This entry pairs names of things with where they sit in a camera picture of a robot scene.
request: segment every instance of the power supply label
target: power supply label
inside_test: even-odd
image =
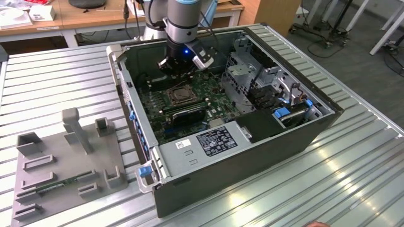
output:
[[[211,130],[195,136],[197,141],[201,144],[202,150],[206,156],[217,155],[237,146],[237,143],[227,133],[225,127]]]

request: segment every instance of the floor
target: floor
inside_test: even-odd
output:
[[[303,0],[303,7],[310,9],[314,0]],[[322,1],[319,9],[317,11],[317,18],[313,19],[313,24],[319,20],[319,15],[325,9],[327,1]],[[342,9],[343,4],[339,2],[333,15],[329,19],[329,23],[333,25],[338,12]],[[341,23],[341,27],[345,28],[355,8],[350,7],[346,12],[345,18]],[[287,40],[301,49],[313,60],[347,85],[347,87],[404,128],[404,104],[401,95],[404,95],[404,78],[399,77],[383,63],[383,50],[379,50],[374,56],[369,55],[375,41],[382,36],[379,27],[383,24],[383,20],[363,14],[349,32],[350,41],[345,48],[335,53],[330,58],[322,59],[307,53],[306,47],[310,43],[318,40],[313,35],[297,31],[294,34],[287,35]],[[395,40],[402,32],[397,31],[391,39]],[[83,36],[82,44],[93,44],[87,41],[90,39],[99,42],[105,38],[106,31],[97,32],[93,36]],[[135,35],[134,28],[129,29],[129,34]],[[105,42],[127,39],[123,31],[110,31]],[[333,46],[330,49],[322,49],[315,45],[310,50],[321,56],[329,55],[338,46]],[[404,63],[404,54],[397,56]],[[393,64],[391,59],[386,58],[387,63],[398,70],[398,65]]]

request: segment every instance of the motherboard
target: motherboard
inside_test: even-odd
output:
[[[219,81],[221,74],[198,72],[167,88],[153,86],[138,90],[159,144],[213,128],[239,116]]]

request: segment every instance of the cpu socket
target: cpu socket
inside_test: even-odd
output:
[[[174,106],[193,102],[195,100],[195,95],[189,85],[169,89],[166,91],[166,94],[170,99],[170,103]]]

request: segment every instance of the sticker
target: sticker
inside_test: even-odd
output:
[[[190,145],[190,141],[189,140],[182,140],[179,142],[175,142],[177,149],[183,148],[183,147],[186,147],[189,145]]]
[[[206,156],[209,157],[237,146],[237,143],[225,127],[207,131],[206,133],[197,135],[195,138]]]
[[[58,26],[54,26],[54,27],[38,27],[37,31],[54,30],[54,29],[58,29]]]

